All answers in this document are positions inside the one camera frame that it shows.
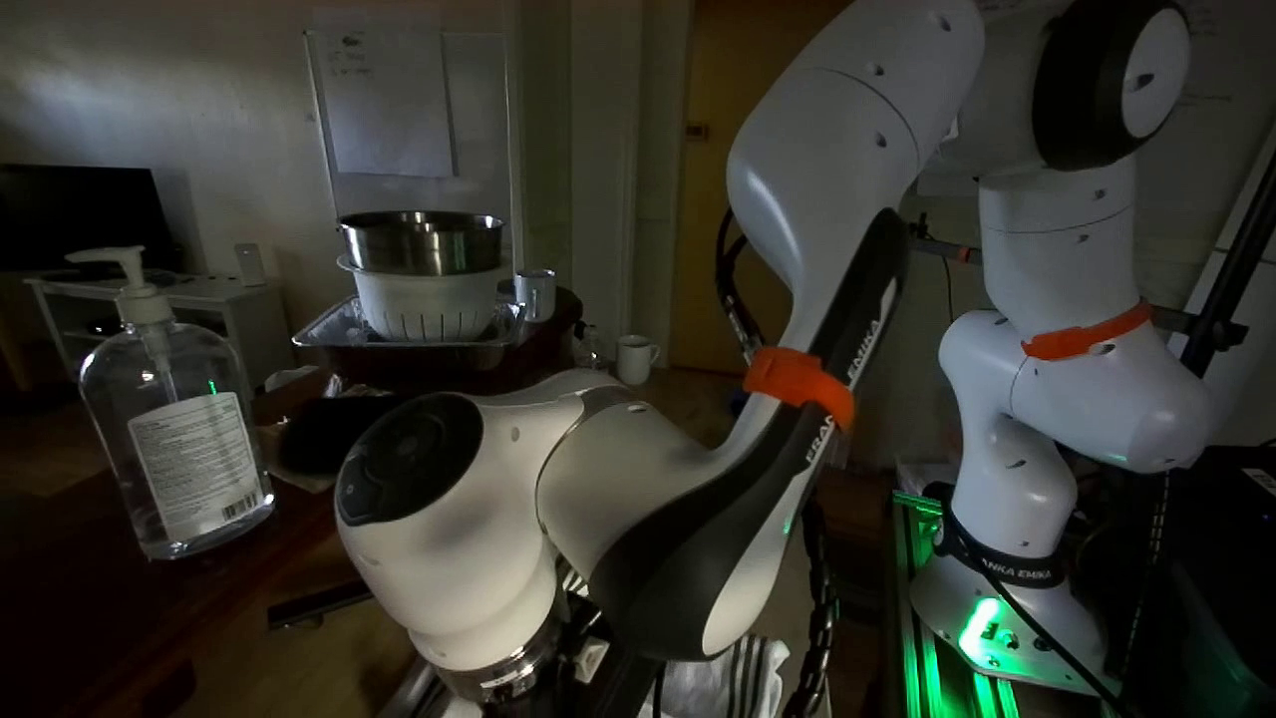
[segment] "stainless steel pot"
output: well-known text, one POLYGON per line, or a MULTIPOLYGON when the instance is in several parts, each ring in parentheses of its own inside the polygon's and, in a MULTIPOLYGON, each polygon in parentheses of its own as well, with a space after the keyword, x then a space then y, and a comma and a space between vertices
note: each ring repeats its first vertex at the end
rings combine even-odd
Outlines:
POLYGON ((475 273, 504 267, 504 219, 467 212, 366 212, 339 219, 358 269, 475 273))

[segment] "orange band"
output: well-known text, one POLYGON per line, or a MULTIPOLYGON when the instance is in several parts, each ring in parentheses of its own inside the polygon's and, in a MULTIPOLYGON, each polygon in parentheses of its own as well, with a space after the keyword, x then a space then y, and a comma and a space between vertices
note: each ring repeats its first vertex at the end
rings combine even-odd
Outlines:
POLYGON ((1092 324, 1092 328, 1065 328, 1065 330, 1033 336, 1025 344, 1025 354, 1045 358, 1045 361, 1072 358, 1072 354, 1085 354, 1090 346, 1110 344, 1110 340, 1118 340, 1118 336, 1126 336, 1126 330, 1134 330, 1134 328, 1140 328, 1150 317, 1153 317, 1153 307, 1137 301, 1126 315, 1113 315, 1113 317, 1092 324))
POLYGON ((775 396, 790 406, 823 406, 834 414, 843 432, 851 432, 854 400, 851 386, 823 365, 823 358, 790 350, 790 346, 758 346, 745 390, 775 396))

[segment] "clear bottle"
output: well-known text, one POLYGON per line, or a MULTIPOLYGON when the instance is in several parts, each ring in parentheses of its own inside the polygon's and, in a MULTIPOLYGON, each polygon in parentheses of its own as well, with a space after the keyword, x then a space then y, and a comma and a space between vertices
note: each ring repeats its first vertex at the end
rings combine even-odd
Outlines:
POLYGON ((153 563, 222 546, 276 510, 248 432, 237 350, 205 328, 175 324, 144 281, 141 245, 78 251, 71 263, 119 263, 123 336, 80 365, 80 396, 112 457, 131 530, 153 563))

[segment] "pump bottle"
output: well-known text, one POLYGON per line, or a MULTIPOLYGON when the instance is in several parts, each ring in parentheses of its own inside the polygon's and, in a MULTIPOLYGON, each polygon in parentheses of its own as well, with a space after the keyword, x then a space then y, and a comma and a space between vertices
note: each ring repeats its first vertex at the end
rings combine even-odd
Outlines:
POLYGON ((222 546, 276 510, 248 432, 248 384, 237 350, 205 328, 175 324, 144 280, 144 245, 97 245, 71 263, 119 263, 123 336, 80 365, 80 396, 112 457, 131 530, 153 563, 222 546))

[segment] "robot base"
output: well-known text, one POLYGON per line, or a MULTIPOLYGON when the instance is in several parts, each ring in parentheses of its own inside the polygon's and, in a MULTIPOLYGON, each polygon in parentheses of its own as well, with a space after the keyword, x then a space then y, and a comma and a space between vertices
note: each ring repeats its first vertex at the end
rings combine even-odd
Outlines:
POLYGON ((1092 693, 1092 687, 1054 648, 1054 642, 1062 642, 1090 672, 1102 672, 1102 631, 1072 596, 1068 580, 1007 590, 1048 631, 1048 636, 1043 636, 980 571, 953 555, 934 555, 916 571, 908 603, 941 642, 972 663, 972 671, 1007 680, 1092 693))

